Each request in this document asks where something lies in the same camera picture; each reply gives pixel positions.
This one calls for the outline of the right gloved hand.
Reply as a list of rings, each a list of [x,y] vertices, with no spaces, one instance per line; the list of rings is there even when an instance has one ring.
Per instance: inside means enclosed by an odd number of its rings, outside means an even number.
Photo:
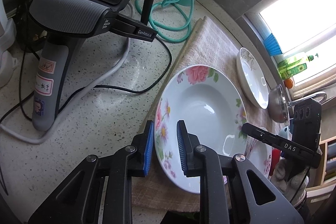
[[[309,169],[308,165],[304,168],[294,166],[292,160],[281,157],[270,178],[272,184],[294,207],[298,207],[306,197]]]

